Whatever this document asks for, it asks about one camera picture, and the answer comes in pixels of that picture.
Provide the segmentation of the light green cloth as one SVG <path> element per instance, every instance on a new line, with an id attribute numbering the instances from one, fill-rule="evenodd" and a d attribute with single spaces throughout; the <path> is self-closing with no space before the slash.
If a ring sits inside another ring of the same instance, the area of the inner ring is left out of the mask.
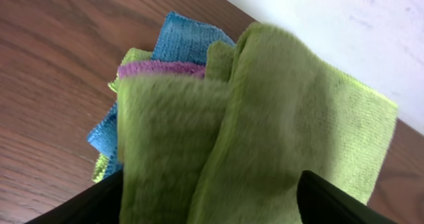
<path id="1" fill-rule="evenodd" d="M 121 223 L 299 223 L 312 170 L 366 203 L 397 105 L 279 28 L 209 48 L 204 78 L 122 76 Z"/>

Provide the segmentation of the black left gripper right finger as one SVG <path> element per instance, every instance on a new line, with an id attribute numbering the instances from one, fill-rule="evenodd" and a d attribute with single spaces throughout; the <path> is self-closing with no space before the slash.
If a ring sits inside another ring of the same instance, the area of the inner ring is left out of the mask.
<path id="1" fill-rule="evenodd" d="M 296 198 L 303 224 L 395 224 L 310 170 L 301 173 Z"/>

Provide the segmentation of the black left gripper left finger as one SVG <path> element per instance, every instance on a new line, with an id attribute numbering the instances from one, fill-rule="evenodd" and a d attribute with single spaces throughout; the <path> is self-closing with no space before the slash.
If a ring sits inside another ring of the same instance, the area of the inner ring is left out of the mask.
<path id="1" fill-rule="evenodd" d="M 119 170 L 26 224 L 118 224 L 122 192 Z"/>

